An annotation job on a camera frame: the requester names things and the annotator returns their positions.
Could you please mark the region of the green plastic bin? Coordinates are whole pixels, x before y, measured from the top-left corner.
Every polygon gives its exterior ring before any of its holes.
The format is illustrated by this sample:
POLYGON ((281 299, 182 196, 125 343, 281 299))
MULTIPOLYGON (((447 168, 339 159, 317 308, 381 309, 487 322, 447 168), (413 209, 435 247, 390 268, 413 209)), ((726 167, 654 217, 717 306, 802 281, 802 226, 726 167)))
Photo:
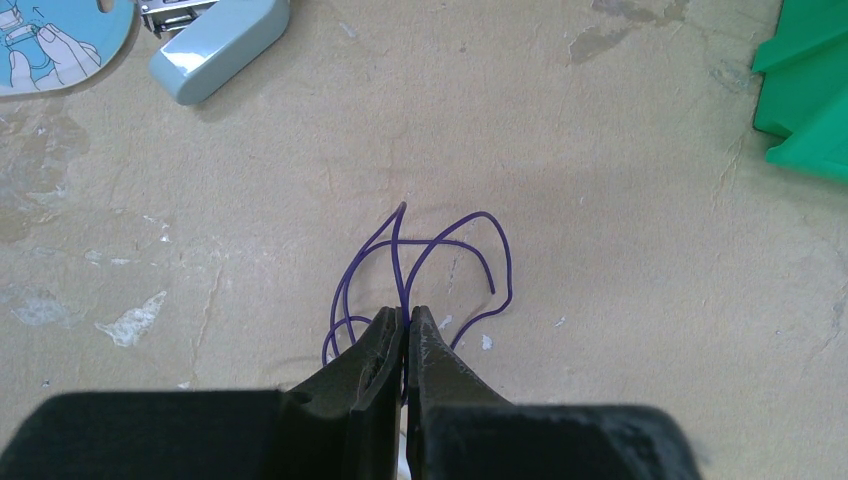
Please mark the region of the green plastic bin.
POLYGON ((847 181, 847 3, 785 1, 752 71, 763 76, 754 127, 778 136, 765 160, 847 181))

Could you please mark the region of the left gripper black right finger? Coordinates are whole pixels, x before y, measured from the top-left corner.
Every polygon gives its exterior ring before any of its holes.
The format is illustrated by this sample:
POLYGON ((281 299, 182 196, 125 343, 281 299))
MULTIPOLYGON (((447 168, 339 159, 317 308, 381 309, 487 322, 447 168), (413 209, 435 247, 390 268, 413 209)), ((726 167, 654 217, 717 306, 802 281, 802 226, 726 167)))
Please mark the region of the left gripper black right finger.
POLYGON ((414 479, 698 479, 682 429, 645 405, 518 405, 411 313, 406 456, 414 479))

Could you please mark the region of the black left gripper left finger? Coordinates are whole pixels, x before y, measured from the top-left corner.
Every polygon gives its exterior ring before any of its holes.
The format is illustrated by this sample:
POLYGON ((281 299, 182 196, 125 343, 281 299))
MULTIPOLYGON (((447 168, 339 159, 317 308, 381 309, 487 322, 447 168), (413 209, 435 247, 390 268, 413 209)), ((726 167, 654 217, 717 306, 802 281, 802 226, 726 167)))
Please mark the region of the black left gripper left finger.
POLYGON ((399 313, 290 390, 73 392, 49 398, 1 455, 5 479, 392 479, 399 313))

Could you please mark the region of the blue toothbrush blister pack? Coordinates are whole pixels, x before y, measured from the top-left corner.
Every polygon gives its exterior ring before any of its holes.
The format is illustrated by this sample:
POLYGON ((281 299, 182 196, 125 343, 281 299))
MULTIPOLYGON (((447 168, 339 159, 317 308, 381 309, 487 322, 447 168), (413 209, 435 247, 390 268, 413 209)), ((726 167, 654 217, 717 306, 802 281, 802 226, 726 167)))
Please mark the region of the blue toothbrush blister pack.
POLYGON ((1 3, 1 96, 74 87, 100 73, 127 42, 133 1, 10 0, 1 3))

